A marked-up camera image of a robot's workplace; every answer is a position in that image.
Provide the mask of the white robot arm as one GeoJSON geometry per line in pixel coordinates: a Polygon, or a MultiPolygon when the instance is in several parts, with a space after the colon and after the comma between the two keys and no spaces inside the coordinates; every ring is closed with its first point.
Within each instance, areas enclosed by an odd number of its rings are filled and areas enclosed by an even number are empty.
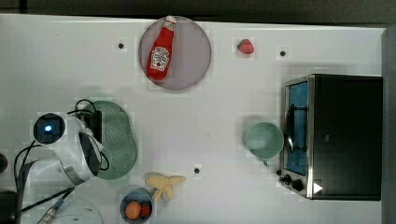
{"type": "Polygon", "coordinates": [[[103,146],[84,121],[67,113],[40,115],[32,133],[35,145],[49,155],[30,163],[22,204],[25,210],[45,205],[37,224],[48,224],[76,187],[98,175],[103,146]]]}

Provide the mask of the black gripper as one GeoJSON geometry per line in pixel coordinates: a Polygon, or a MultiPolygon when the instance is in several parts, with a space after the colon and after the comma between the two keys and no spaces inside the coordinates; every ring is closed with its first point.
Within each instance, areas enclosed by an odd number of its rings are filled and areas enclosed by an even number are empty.
{"type": "Polygon", "coordinates": [[[103,122],[102,122],[102,112],[97,110],[92,115],[84,115],[83,122],[92,131],[93,137],[101,143],[103,140],[103,122]]]}

